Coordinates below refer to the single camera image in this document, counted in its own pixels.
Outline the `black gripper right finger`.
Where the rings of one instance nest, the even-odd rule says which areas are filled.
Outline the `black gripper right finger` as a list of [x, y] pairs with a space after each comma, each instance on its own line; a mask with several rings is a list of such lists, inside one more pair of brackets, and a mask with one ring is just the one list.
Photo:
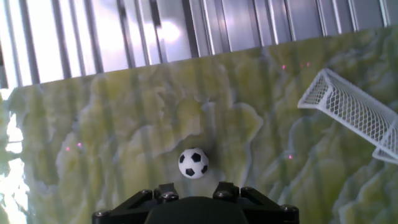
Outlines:
[[213, 199], [237, 208], [226, 211], [239, 215], [246, 223], [299, 224], [299, 209], [294, 205], [279, 205], [253, 187], [235, 186], [232, 182], [219, 182]]

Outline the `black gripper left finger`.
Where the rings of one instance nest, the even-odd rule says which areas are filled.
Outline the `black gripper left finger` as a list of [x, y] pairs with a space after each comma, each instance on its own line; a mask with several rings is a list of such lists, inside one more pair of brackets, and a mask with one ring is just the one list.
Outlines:
[[114, 209], [102, 209], [91, 216], [92, 224], [141, 224], [158, 205], [179, 199], [174, 183], [138, 191]]

